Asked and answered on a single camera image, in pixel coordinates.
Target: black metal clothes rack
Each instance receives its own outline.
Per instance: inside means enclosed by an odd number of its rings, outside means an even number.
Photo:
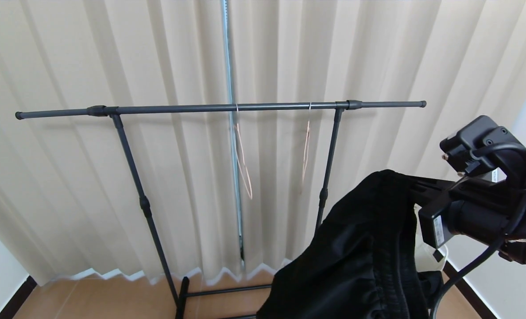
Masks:
[[[33,119],[38,117],[72,117],[75,115],[90,115],[92,117],[111,117],[113,124],[117,129],[121,146],[125,153],[125,158],[129,165],[129,170],[135,182],[137,188],[137,194],[139,195],[139,206],[143,211],[145,219],[153,242],[155,243],[156,251],[159,255],[159,259],[164,271],[166,280],[170,287],[170,293],[176,304],[176,319],[184,318],[184,309],[186,307],[186,299],[191,297],[198,297],[204,295],[215,295],[218,293],[229,293],[238,291],[247,291],[253,289],[271,288],[270,284],[267,285],[255,285],[250,287],[230,288],[230,289],[219,289],[202,292],[189,292],[188,285],[190,280],[188,277],[182,279],[180,286],[180,293],[176,292],[174,282],[170,276],[170,269],[168,263],[162,251],[162,245],[160,243],[159,234],[155,227],[155,222],[152,218],[151,204],[145,196],[135,161],[133,160],[133,154],[129,148],[129,142],[125,135],[123,122],[121,121],[121,115],[123,114],[140,114],[140,113],[200,113],[200,112],[233,112],[233,111],[266,111],[266,110],[285,110],[285,109],[309,109],[310,103],[258,103],[258,104],[227,104],[227,105],[176,105],[176,106],[130,106],[130,107],[108,107],[105,105],[95,105],[88,107],[87,109],[58,109],[53,111],[35,111],[35,112],[16,112],[15,117],[18,120],[22,119]],[[364,102],[364,101],[336,101],[336,102],[312,102],[312,109],[335,109],[334,114],[334,126],[332,128],[332,138],[330,139],[330,148],[328,151],[328,161],[326,162],[326,172],[324,174],[324,184],[320,191],[320,201],[318,202],[318,216],[316,219],[316,230],[322,223],[322,214],[324,213],[324,206],[326,205],[326,199],[328,198],[328,181],[330,180],[330,171],[332,170],[332,160],[334,158],[334,148],[336,147],[336,139],[338,137],[338,129],[340,127],[340,120],[342,119],[342,113],[346,110],[353,109],[365,109],[365,108],[380,108],[380,107],[425,107],[426,101],[375,101],[375,102]],[[255,315],[241,315],[239,317],[228,317],[226,319],[248,319],[255,318]]]

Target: pleated curtain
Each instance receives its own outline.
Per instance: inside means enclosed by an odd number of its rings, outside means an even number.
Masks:
[[[439,141],[480,114],[509,127],[526,98],[523,0],[227,5],[238,103],[427,101],[344,112],[326,213],[375,170],[455,178]],[[14,112],[229,103],[223,27],[219,1],[0,1],[0,239],[39,284],[162,267],[111,119]],[[174,274],[240,275],[228,114],[122,119]],[[237,119],[245,272],[278,269],[312,238],[333,111]]]

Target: floor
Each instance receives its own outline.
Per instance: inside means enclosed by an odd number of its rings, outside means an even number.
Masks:
[[[202,291],[270,283],[273,276],[260,272],[251,281],[237,283],[224,275],[218,284],[206,287],[202,275],[190,278],[189,291]],[[176,281],[177,291],[180,281]],[[263,304],[269,289],[194,297],[186,300],[186,319],[217,319],[255,313]],[[150,285],[146,278],[128,281],[125,277],[103,280],[88,277],[78,281],[53,281],[37,287],[15,316],[15,319],[70,318],[173,318],[176,312],[166,280]],[[438,311],[438,319],[479,319],[476,311],[457,288],[449,291]]]

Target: black cable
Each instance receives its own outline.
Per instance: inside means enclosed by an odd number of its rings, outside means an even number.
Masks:
[[[517,152],[524,161],[526,161],[526,148],[522,146],[521,144],[516,143],[498,143],[498,144],[492,144],[488,145],[486,147],[483,147],[481,149],[477,149],[475,151],[470,151],[470,155],[475,159],[479,159],[483,156],[486,156],[487,154],[494,153],[497,151],[515,151]],[[522,185],[520,190],[515,190],[515,193],[518,194],[517,198],[519,198],[519,202],[515,208],[515,213],[512,216],[511,220],[507,224],[503,234],[500,234],[497,236],[495,241],[491,243],[487,247],[486,250],[483,251],[476,259],[474,259],[472,262],[470,262],[467,266],[462,268],[458,272],[458,274],[448,280],[448,282],[442,287],[440,292],[438,293],[437,297],[435,298],[435,301],[433,303],[433,306],[431,307],[431,313],[430,317],[431,319],[436,319],[437,317],[437,310],[438,306],[450,288],[452,288],[455,284],[457,284],[465,275],[469,274],[470,271],[477,268],[479,265],[481,265],[484,261],[488,260],[505,242],[505,236],[511,234],[514,229],[518,226],[518,223],[521,221],[523,215],[526,212],[526,184]]]

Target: dark brown baseboard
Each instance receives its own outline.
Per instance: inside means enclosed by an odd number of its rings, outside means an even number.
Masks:
[[[444,266],[444,272],[448,277],[453,277],[458,274],[458,271],[450,265],[449,262],[446,262]],[[470,287],[470,285],[464,280],[460,280],[456,287],[464,295],[468,303],[472,305],[474,310],[480,315],[482,319],[497,319],[497,317],[491,312],[485,303],[480,299],[475,291]]]
[[[0,312],[0,319],[12,319],[36,286],[37,283],[33,277],[27,277],[25,282],[17,289],[8,304],[6,304]]]

